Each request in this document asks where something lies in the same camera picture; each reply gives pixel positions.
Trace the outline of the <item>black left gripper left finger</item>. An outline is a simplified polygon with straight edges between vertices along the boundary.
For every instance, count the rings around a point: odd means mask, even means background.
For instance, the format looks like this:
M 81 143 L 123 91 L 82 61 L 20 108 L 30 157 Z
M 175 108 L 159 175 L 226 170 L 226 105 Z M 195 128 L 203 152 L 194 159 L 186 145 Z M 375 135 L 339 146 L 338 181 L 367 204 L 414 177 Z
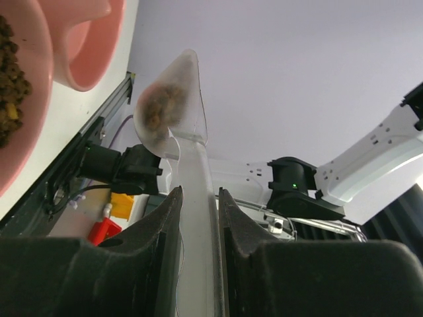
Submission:
M 174 316 L 182 190 L 94 245 L 2 238 L 2 316 Z

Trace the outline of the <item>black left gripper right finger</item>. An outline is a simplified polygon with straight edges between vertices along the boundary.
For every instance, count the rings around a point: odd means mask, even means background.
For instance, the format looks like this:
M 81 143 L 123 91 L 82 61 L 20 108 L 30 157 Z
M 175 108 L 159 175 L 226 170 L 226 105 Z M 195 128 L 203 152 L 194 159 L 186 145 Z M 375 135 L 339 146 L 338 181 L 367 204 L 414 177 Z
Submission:
M 393 241 L 271 235 L 219 191 L 231 316 L 421 316 L 422 265 Z

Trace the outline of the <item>clear plastic scoop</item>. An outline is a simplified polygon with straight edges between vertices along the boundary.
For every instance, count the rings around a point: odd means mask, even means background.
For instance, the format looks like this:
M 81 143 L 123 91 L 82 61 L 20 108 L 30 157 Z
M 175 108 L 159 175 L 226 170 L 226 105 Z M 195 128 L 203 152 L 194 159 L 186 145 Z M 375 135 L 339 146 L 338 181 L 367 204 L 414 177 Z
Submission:
M 154 86 L 174 84 L 188 98 L 182 120 L 168 128 L 164 139 L 145 129 L 141 113 L 145 95 Z M 184 50 L 139 96 L 134 125 L 143 146 L 171 167 L 171 184 L 182 190 L 179 233 L 181 260 L 176 282 L 178 316 L 224 316 L 224 287 L 218 212 L 206 152 L 208 131 L 198 56 Z

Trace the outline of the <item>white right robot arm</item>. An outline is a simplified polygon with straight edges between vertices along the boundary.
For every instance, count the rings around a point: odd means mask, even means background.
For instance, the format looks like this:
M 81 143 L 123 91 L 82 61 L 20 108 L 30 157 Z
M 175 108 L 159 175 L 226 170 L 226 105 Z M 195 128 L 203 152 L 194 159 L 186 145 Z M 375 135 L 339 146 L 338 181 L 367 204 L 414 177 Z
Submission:
M 365 137 L 319 167 L 295 157 L 270 162 L 211 160 L 215 189 L 284 218 L 337 221 L 362 190 L 422 157 L 422 86 Z

